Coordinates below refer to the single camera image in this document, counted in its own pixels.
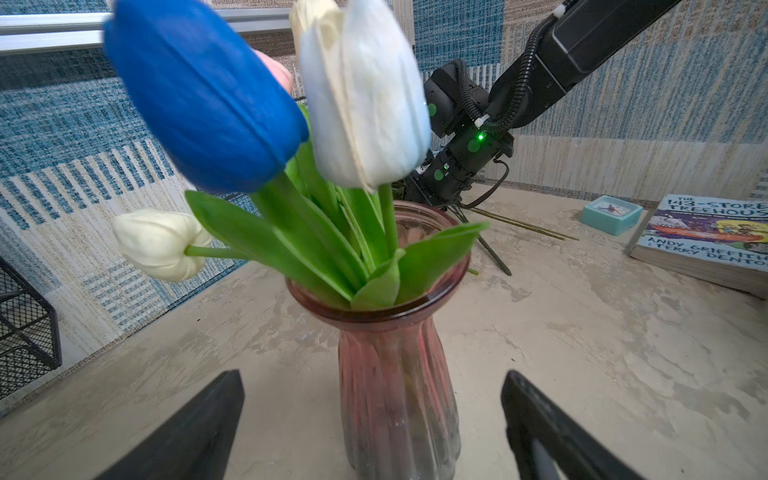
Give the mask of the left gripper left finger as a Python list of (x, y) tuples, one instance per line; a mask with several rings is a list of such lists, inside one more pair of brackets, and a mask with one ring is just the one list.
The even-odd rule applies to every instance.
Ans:
[(218, 375), (100, 479), (222, 479), (245, 392), (240, 372)]

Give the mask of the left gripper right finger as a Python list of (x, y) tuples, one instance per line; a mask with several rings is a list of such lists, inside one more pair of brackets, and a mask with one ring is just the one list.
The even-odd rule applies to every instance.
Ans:
[(521, 479), (640, 477), (520, 372), (507, 372), (501, 404)]

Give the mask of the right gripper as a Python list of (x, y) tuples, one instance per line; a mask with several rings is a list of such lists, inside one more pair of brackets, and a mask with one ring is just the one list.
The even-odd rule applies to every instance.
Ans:
[(443, 149), (429, 152), (426, 163), (404, 180), (403, 199), (431, 207), (458, 203), (480, 170), (473, 154), (460, 155)]

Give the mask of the pale blue-white artificial tulip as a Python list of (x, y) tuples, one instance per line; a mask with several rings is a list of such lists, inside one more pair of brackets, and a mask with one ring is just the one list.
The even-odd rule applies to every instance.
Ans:
[(317, 20), (297, 55), (316, 168), (342, 189), (363, 259), (375, 268), (392, 250), (374, 196), (415, 170), (431, 144), (417, 61), (383, 1), (350, 1)]

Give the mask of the pink ribbed glass vase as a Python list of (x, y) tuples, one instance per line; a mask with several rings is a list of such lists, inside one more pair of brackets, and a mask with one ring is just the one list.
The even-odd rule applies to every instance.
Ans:
[(341, 424), (358, 478), (453, 478), (459, 415), (433, 316), (455, 293), (469, 261), (456, 263), (424, 296), (379, 311), (332, 308), (287, 280), (300, 305), (340, 332)]

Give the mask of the pink artificial tulip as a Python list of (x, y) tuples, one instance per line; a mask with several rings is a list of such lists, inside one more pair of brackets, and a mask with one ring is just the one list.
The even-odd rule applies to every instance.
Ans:
[(269, 55), (262, 51), (254, 49), (254, 53), (258, 56), (260, 61), (267, 67), (272, 76), (282, 86), (282, 88), (289, 94), (292, 94), (294, 85), (293, 74), (279, 61), (273, 59)]

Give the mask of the white artificial tulip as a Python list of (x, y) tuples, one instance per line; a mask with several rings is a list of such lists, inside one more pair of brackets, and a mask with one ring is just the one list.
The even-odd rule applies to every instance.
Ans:
[(226, 248), (211, 245), (213, 236), (188, 213), (142, 209), (112, 222), (119, 252), (142, 272), (168, 282), (195, 277), (208, 258), (255, 261), (267, 265), (331, 302), (344, 297), (313, 272), (276, 230), (238, 207), (233, 219), (216, 219), (227, 237)]

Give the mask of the blue artificial tulip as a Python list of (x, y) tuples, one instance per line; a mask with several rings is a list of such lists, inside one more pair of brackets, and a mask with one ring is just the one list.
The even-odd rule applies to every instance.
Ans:
[(104, 48), (135, 108), (191, 183), (191, 214), (228, 246), (216, 219), (236, 207), (270, 224), (348, 308), (368, 279), (331, 184), (319, 174), (307, 110), (254, 50), (199, 1), (119, 1)]

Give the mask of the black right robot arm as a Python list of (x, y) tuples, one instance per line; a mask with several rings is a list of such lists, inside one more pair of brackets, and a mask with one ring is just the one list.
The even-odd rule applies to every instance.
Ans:
[(514, 150), (511, 129), (546, 112), (674, 7), (659, 1), (565, 1), (529, 35), (523, 53), (490, 90), (461, 59), (424, 84), (433, 133), (448, 144), (404, 181), (403, 198), (434, 208), (460, 205), (476, 174)]

